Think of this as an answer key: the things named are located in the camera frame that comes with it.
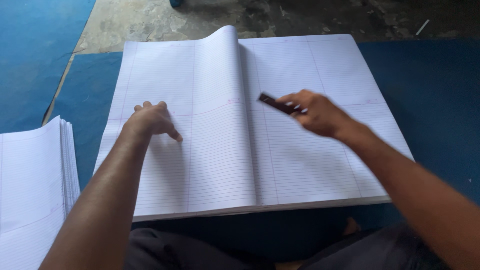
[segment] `white paper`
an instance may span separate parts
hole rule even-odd
[[[0,269],[38,269],[79,194],[74,161],[72,126],[59,116],[0,135]]]
[[[412,158],[353,38],[253,38],[240,39],[239,44],[257,205],[387,195],[348,147],[305,131],[292,118],[257,101],[260,92],[274,97],[303,88],[322,93]]]
[[[255,205],[238,53],[232,26],[201,40],[125,43],[96,168],[144,101],[165,101],[183,136],[153,136],[135,217]]]

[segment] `right hand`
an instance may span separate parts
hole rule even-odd
[[[344,128],[356,123],[355,120],[335,106],[328,98],[306,89],[283,96],[276,101],[288,103],[287,105],[292,107],[300,105],[301,110],[307,109],[304,113],[294,112],[292,116],[305,129],[321,136],[337,138],[338,133]]]

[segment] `hand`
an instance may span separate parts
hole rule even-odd
[[[181,142],[183,137],[170,121],[167,104],[163,101],[152,105],[149,101],[144,106],[136,105],[135,112],[130,116],[124,127],[137,134],[163,134],[167,133],[173,139]]]
[[[278,98],[277,102],[287,103],[292,107],[300,105],[300,109],[306,112],[294,112],[292,116],[305,128],[321,136],[337,138],[337,134],[345,127],[356,123],[339,107],[335,106],[328,98],[301,90],[298,93],[289,94]]]

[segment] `cracked floor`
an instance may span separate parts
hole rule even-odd
[[[96,0],[74,53],[122,51],[131,41],[351,34],[357,42],[480,37],[480,2],[453,0]],[[423,23],[429,23],[417,36]]]

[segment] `dark pants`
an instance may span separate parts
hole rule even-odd
[[[124,269],[158,270],[274,270],[272,263],[227,254],[186,236],[136,229]],[[406,225],[360,232],[320,251],[299,270],[448,269]]]

